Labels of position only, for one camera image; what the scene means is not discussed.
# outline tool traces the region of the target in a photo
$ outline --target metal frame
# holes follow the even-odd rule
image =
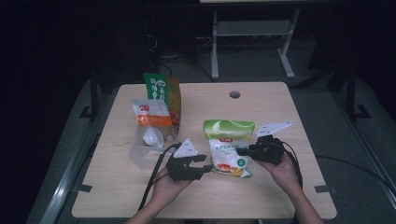
[[[294,33],[294,28],[300,14],[300,9],[294,9],[291,20],[284,21],[218,21],[218,12],[213,13],[213,44],[212,44],[212,78],[219,79],[218,36],[237,35],[283,35],[286,37],[281,49],[277,49],[286,76],[294,78],[287,52]]]

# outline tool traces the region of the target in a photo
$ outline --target green snack bag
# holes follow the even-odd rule
[[[251,177],[247,170],[248,157],[239,156],[236,148],[248,147],[255,127],[252,121],[209,119],[204,122],[204,133],[210,150],[213,171],[224,175]]]
[[[178,80],[161,74],[144,75],[148,98],[164,100],[168,106],[173,126],[178,130],[181,117],[181,95]]]

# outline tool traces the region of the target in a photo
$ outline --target red label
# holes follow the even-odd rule
[[[139,109],[140,109],[140,111],[149,111],[149,106],[148,105],[140,105]]]
[[[219,140],[220,140],[220,142],[232,142],[233,141],[232,138],[220,138]]]

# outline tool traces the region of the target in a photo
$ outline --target chip bag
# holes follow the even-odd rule
[[[213,171],[224,175],[251,177],[247,169],[248,156],[239,156],[236,148],[248,147],[255,127],[252,121],[209,119],[204,122],[204,133],[214,164]]]

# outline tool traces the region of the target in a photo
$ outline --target snack bag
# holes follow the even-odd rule
[[[144,74],[149,99],[161,99],[168,106],[173,126],[178,130],[181,116],[181,96],[178,80],[161,74]]]
[[[251,177],[247,170],[248,157],[239,156],[236,148],[248,147],[254,122],[209,119],[204,122],[204,133],[213,161],[213,171],[224,175]]]
[[[168,108],[163,100],[132,100],[137,132],[149,147],[164,147],[177,140]]]

